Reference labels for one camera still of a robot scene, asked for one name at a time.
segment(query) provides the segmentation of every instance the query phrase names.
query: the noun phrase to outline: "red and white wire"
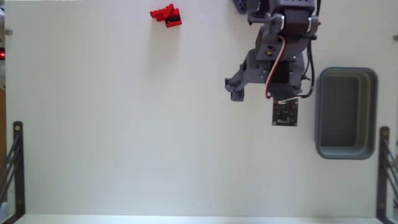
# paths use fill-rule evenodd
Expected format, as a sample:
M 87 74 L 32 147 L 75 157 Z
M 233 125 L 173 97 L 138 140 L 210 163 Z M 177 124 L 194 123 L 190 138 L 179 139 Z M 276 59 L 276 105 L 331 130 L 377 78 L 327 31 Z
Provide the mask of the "red and white wire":
M 272 69 L 270 70 L 267 81 L 266 81 L 266 97 L 267 97 L 267 99 L 271 99 L 271 97 L 272 97 L 272 96 L 268 95 L 269 84 L 272 80 L 272 77 L 275 75 L 275 71 L 276 71 L 280 61 L 282 60 L 282 57 L 284 56 L 285 50 L 286 50 L 286 39 L 282 36 L 278 36 L 278 38 L 280 40 L 282 40 L 282 48 L 279 51 L 279 54 L 275 60 L 274 66 L 272 66 Z

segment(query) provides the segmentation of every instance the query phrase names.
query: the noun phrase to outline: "gray robotic arm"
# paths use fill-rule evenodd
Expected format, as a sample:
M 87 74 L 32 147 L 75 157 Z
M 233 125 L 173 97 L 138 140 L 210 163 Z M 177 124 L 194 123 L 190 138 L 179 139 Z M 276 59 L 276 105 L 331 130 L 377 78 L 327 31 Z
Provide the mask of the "gray robotic arm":
M 267 98 L 283 101 L 306 98 L 302 92 L 302 80 L 308 70 L 304 66 L 302 52 L 307 49 L 308 65 L 313 70 L 311 41 L 316 39 L 318 11 L 314 0 L 249 0 L 249 23 L 260 22 L 256 48 L 249 51 L 238 72 L 225 80 L 225 88 L 231 100 L 244 100 L 244 87 L 248 83 L 266 84 Z

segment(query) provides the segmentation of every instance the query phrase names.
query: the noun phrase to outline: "circuit board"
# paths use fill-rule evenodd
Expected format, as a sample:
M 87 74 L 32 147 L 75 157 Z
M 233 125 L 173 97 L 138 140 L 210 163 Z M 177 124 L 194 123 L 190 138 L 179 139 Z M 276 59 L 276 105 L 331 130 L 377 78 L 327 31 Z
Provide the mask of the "circuit board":
M 297 127 L 297 114 L 299 112 L 299 100 L 279 103 L 274 100 L 272 125 Z

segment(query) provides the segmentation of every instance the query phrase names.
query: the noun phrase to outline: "red lego brick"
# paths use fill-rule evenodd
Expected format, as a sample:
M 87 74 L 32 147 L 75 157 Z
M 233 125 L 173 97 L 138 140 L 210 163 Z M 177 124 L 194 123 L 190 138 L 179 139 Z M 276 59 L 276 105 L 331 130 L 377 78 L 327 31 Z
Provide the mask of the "red lego brick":
M 180 10 L 174 9 L 173 12 L 166 18 L 166 27 L 179 26 L 182 24 Z
M 170 4 L 166 6 L 164 9 L 159 9 L 156 11 L 151 11 L 150 16 L 152 18 L 155 18 L 158 22 L 166 20 L 166 18 L 169 17 L 169 15 L 174 11 L 174 5 Z
M 180 9 L 174 8 L 173 4 L 168 5 L 164 9 L 151 11 L 150 16 L 155 18 L 158 22 L 165 21 L 166 27 L 173 27 L 182 24 Z

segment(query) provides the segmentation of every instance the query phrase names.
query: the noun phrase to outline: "white backdrop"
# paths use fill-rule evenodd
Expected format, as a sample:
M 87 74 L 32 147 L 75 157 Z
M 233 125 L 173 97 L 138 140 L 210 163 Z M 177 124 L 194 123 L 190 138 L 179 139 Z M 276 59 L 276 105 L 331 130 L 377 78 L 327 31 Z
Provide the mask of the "white backdrop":
M 230 0 L 7 2 L 7 120 L 25 125 L 27 213 L 374 217 L 377 156 L 315 150 L 315 97 L 299 127 L 271 126 L 264 86 L 232 103 L 224 78 L 254 47 Z M 396 136 L 398 1 L 326 0 L 317 73 L 379 75 L 378 127 Z

